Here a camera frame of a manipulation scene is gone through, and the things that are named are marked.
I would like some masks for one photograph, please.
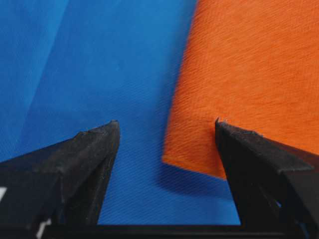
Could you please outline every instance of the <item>orange felt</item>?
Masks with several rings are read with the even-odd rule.
[[[319,154],[319,1],[199,0],[163,161],[225,178],[218,117]]]

